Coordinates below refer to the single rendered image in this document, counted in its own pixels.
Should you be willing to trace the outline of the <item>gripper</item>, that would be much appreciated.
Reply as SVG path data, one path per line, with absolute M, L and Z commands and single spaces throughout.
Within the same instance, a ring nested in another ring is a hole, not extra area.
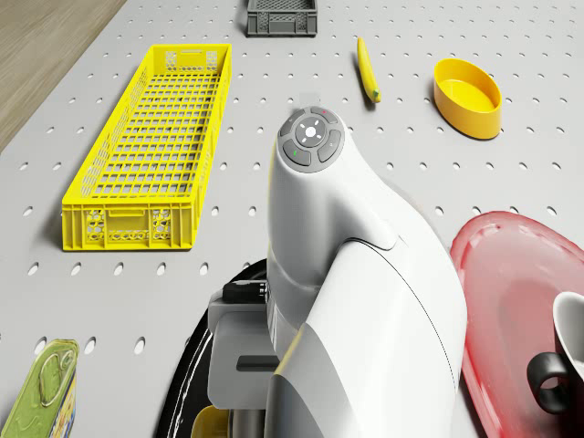
M 227 411 L 228 438 L 264 438 L 269 381 L 279 364 L 267 327 L 265 280 L 236 280 L 208 306 L 212 405 Z

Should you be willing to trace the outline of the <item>yellow mug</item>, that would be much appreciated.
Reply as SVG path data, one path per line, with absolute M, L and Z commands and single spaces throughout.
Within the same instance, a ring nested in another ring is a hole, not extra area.
M 229 411 L 203 408 L 193 422 L 191 438 L 228 438 Z

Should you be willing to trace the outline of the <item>black plate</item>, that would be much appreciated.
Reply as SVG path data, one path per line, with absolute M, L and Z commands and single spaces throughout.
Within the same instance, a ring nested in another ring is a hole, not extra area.
M 213 334 L 208 329 L 208 313 L 204 312 L 172 377 L 156 438 L 191 438 L 197 414 L 212 405 L 207 394 L 212 347 Z M 264 438 L 264 410 L 228 411 L 228 438 Z

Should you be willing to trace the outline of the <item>yellow basket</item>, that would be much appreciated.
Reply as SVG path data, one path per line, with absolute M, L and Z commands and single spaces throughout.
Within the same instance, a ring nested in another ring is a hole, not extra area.
M 62 199 L 64 250 L 193 247 L 231 59 L 229 44 L 149 48 Z

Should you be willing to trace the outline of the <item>flat-sided can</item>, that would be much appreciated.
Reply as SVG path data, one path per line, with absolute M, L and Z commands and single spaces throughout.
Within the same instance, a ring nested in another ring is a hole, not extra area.
M 36 356 L 0 438 L 70 438 L 76 416 L 74 339 L 54 339 Z

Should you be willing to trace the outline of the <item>red plate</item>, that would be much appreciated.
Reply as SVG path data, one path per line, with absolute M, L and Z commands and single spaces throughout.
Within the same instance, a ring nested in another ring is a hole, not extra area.
M 584 249 L 520 214 L 491 212 L 467 222 L 451 257 L 468 323 L 463 374 L 488 438 L 584 438 L 567 415 L 544 412 L 527 365 L 556 348 L 553 301 L 584 296 Z

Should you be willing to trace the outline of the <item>banana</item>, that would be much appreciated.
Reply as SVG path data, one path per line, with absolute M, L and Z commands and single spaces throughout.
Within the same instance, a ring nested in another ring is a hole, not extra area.
M 374 76 L 368 49 L 362 37 L 359 37 L 357 41 L 357 54 L 364 90 L 371 102 L 379 103 L 381 101 L 381 90 Z

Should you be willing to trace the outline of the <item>dark grey basket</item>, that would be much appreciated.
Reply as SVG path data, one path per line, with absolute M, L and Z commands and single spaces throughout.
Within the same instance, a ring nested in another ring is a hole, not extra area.
M 317 33 L 317 0 L 248 1 L 249 36 L 313 37 Z

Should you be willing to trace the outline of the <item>yellow bowl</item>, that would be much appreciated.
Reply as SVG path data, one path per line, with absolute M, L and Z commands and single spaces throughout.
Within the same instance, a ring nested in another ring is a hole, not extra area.
M 480 140 L 498 135 L 502 95 L 486 72 L 466 60 L 445 58 L 434 66 L 433 77 L 434 102 L 454 128 Z

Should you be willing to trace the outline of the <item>black mug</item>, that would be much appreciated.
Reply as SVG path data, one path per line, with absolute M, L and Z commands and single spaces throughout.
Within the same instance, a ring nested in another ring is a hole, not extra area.
M 527 380 L 539 407 L 570 414 L 584 427 L 584 295 L 565 291 L 553 303 L 556 350 L 527 365 Z

